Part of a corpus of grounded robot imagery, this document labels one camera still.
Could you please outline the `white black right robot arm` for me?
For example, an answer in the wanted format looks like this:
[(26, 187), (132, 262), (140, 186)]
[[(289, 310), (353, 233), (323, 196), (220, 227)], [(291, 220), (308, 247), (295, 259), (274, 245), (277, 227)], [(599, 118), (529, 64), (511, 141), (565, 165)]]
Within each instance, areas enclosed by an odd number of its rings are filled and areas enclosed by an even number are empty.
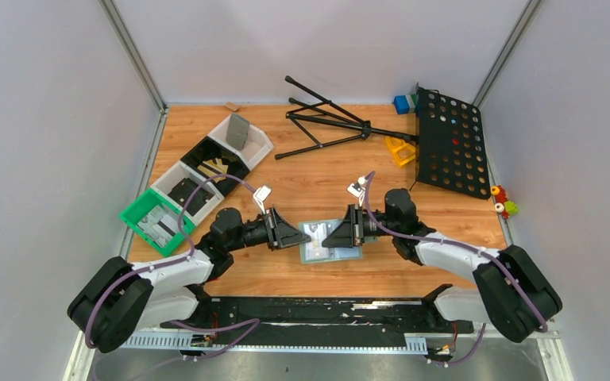
[(519, 343), (533, 332), (545, 332), (562, 300), (527, 251), (518, 245), (484, 248), (453, 240), (427, 226), (417, 214), (408, 190), (389, 190), (384, 210), (350, 205), (342, 222), (323, 246), (359, 248), (369, 237), (390, 236), (406, 261), (437, 267), (474, 283), (473, 289), (448, 286), (436, 294), (434, 308), (447, 321), (491, 324)]

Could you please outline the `black plastic bin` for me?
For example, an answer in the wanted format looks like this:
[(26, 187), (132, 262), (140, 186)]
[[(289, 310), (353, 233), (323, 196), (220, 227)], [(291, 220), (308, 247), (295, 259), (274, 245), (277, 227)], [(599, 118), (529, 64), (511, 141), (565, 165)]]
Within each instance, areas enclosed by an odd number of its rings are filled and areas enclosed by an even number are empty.
[(180, 163), (185, 177), (182, 179), (183, 185), (177, 185), (169, 192), (172, 198), (175, 197), (174, 191), (188, 196), (202, 180), (212, 175), (227, 174), (245, 179), (249, 174), (249, 167), (240, 156), (209, 137), (203, 138), (181, 156)]

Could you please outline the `white plastic bin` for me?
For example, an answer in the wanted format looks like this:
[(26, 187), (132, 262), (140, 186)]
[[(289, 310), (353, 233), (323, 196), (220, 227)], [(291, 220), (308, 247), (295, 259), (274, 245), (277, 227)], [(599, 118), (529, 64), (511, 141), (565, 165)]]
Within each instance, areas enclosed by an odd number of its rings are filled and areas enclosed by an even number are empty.
[[(204, 174), (177, 161), (151, 185), (151, 188), (172, 203), (176, 212), (180, 212), (204, 179), (206, 179)], [(194, 225), (200, 225), (221, 204), (223, 196), (214, 185), (214, 182), (205, 183), (187, 204), (185, 215)]]
[(252, 171), (274, 149), (274, 145), (263, 130), (249, 122), (249, 135), (245, 147), (241, 151), (230, 147), (226, 143), (226, 130), (229, 118), (230, 115), (214, 127), (207, 136), (238, 156), (247, 168)]

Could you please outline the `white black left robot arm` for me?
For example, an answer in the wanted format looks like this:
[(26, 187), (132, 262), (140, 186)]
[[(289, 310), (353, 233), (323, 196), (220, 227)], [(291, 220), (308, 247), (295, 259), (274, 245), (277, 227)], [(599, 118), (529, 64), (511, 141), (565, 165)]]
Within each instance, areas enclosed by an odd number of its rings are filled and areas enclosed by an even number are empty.
[(191, 251), (135, 264), (120, 256), (107, 260), (72, 299), (67, 316), (88, 347), (112, 352), (140, 329), (194, 317), (208, 297), (204, 284), (234, 264), (234, 251), (262, 244), (281, 250), (310, 241), (274, 208), (252, 221), (225, 208)]

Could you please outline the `green plastic bin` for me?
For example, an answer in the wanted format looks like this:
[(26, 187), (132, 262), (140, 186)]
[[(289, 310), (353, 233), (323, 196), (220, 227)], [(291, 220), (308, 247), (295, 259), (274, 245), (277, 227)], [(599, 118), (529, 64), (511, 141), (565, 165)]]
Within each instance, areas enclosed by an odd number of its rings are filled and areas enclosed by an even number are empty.
[(138, 196), (119, 216), (164, 257), (169, 257), (183, 243), (185, 235), (192, 233), (196, 227), (188, 217), (183, 217), (181, 233), (178, 226), (180, 208), (151, 188)]

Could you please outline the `white blue credit card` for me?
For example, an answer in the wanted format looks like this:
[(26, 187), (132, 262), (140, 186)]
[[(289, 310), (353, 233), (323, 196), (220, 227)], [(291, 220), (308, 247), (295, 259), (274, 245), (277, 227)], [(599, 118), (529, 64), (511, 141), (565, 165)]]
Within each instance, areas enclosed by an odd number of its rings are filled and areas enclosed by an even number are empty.
[(304, 264), (332, 261), (334, 250), (322, 245), (333, 228), (333, 220), (305, 221), (299, 223), (299, 229), (306, 233), (310, 240), (299, 246), (299, 254)]

